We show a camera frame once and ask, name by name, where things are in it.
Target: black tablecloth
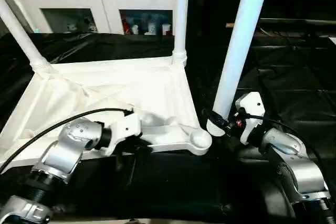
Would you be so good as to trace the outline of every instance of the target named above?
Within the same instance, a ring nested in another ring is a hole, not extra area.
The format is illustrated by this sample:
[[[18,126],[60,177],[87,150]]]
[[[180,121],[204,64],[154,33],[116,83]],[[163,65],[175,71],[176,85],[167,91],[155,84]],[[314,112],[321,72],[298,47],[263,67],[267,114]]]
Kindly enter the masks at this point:
[[[228,40],[191,41],[185,68],[196,112],[205,127]],[[118,35],[33,35],[52,63],[170,56],[173,39]],[[0,127],[14,109],[33,72],[11,35],[0,40]],[[319,152],[336,192],[336,49],[328,39],[257,37],[253,40],[236,97],[259,91],[268,116],[281,119]],[[84,161],[55,208],[55,218],[176,218],[224,222],[284,221],[293,215],[268,163],[239,159],[235,138],[214,138],[201,157],[156,153]],[[0,177],[1,205],[29,167]]]

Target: red object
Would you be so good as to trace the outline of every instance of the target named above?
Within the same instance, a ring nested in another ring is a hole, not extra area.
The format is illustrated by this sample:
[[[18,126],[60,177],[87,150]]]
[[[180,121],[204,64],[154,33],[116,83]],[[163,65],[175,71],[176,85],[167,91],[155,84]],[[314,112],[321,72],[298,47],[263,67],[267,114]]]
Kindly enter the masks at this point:
[[[122,27],[124,29],[124,33],[125,34],[131,34],[131,28],[130,28],[129,24],[127,23],[124,15],[121,15],[121,22],[122,22]]]
[[[240,128],[240,127],[242,126],[242,122],[241,122],[241,120],[237,120],[236,124],[237,124],[237,126]]]

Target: black cable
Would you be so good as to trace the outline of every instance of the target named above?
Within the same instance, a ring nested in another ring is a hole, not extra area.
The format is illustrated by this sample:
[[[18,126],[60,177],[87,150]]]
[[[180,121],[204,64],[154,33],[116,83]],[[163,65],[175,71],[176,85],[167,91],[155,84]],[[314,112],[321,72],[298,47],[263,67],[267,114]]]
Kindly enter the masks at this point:
[[[11,163],[11,161],[13,161],[13,159],[15,159],[15,157],[17,155],[19,155],[25,148],[27,148],[30,144],[34,143],[36,140],[38,140],[39,138],[41,138],[42,136],[44,136],[45,134],[47,134],[48,132],[62,126],[63,124],[66,124],[68,122],[73,121],[74,119],[77,118],[81,118],[82,116],[86,116],[89,114],[94,114],[94,113],[98,113],[98,112],[102,112],[102,111],[121,111],[124,113],[124,115],[129,115],[132,114],[133,111],[129,111],[129,110],[124,110],[124,109],[116,109],[116,108],[104,108],[104,109],[96,109],[96,110],[90,110],[84,113],[80,113],[78,115],[74,115],[68,119],[65,119],[59,123],[54,124],[53,126],[45,129],[44,131],[38,133],[36,136],[34,136],[31,140],[29,140],[27,143],[25,143],[23,146],[21,146],[19,149],[17,149],[5,162],[4,164],[0,167],[0,174],[4,171],[4,169],[7,167],[7,165],[9,165]]]
[[[326,176],[326,169],[324,167],[324,165],[322,164],[322,158],[320,156],[320,154],[315,150],[315,148],[312,147],[312,145],[310,144],[310,142],[304,138],[302,135],[300,135],[300,133],[296,130],[294,130],[292,127],[282,123],[282,122],[279,122],[277,120],[274,120],[274,119],[271,119],[271,118],[267,118],[267,117],[264,117],[264,116],[258,116],[258,115],[251,115],[251,114],[248,114],[248,113],[243,113],[243,116],[245,118],[254,118],[254,119],[260,119],[260,120],[264,120],[264,121],[268,121],[268,122],[271,122],[271,123],[276,123],[278,125],[281,125],[282,127],[290,130],[295,136],[297,136],[303,143],[305,146],[307,146],[309,149],[311,149],[311,151],[314,153],[320,167],[321,167],[321,172],[323,174],[323,177],[328,181],[328,178]]]

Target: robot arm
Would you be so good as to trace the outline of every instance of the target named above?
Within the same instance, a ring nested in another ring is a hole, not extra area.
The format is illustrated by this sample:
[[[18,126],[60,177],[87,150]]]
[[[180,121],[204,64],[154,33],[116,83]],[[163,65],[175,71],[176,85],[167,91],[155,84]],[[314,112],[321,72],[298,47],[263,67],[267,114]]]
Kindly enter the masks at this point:
[[[242,96],[235,106],[238,113],[227,122],[219,115],[214,115],[211,121],[226,134],[239,137],[241,143],[259,148],[277,169],[292,204],[330,198],[321,170],[308,157],[304,143],[291,134],[263,124],[265,109],[258,92]]]
[[[0,223],[47,223],[58,193],[68,184],[81,160],[83,151],[93,148],[110,156],[116,145],[129,136],[141,134],[140,119],[135,113],[111,126],[86,118],[66,124],[58,140],[49,145],[17,195],[11,196],[0,213]]]

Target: glass cabinet door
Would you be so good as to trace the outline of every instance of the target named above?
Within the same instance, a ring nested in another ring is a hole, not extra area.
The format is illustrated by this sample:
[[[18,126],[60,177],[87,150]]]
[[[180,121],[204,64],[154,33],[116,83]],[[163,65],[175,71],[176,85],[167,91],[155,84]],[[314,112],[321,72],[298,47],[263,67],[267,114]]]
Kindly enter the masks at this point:
[[[172,10],[119,10],[124,34],[173,35]]]
[[[110,33],[102,0],[22,0],[40,33]]]
[[[97,33],[90,9],[42,8],[53,33]]]
[[[173,35],[175,0],[103,0],[113,34]]]

